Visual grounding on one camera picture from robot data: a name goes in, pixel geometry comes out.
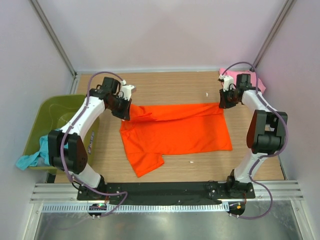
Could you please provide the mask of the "orange t shirt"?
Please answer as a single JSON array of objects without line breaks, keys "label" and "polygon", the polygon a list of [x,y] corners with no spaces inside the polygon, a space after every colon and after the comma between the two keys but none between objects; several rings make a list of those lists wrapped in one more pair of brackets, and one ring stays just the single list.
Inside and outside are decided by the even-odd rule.
[{"label": "orange t shirt", "polygon": [[128,162],[137,177],[161,167],[163,156],[232,151],[219,103],[131,105],[130,120],[119,130]]}]

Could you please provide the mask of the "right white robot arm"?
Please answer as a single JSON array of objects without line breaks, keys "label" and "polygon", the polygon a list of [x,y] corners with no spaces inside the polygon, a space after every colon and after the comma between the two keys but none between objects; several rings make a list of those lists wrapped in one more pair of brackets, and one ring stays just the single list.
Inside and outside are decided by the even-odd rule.
[{"label": "right white robot arm", "polygon": [[253,113],[246,135],[248,152],[227,177],[224,189],[229,198],[253,196],[253,177],[265,159],[274,157],[286,143],[288,115],[277,111],[264,99],[262,92],[251,83],[251,76],[242,73],[233,78],[221,74],[219,108],[229,109],[238,103]]}]

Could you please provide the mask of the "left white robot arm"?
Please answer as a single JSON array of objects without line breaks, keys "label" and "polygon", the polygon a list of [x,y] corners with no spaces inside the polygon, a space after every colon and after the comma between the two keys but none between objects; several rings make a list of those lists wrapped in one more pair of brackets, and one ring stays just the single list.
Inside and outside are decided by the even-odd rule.
[{"label": "left white robot arm", "polygon": [[95,88],[88,87],[84,102],[59,130],[51,130],[48,139],[49,164],[65,172],[68,180],[77,182],[93,199],[101,200],[107,195],[105,180],[88,164],[84,140],[91,126],[105,111],[114,117],[130,120],[132,94],[136,87],[119,75],[109,72]]}]

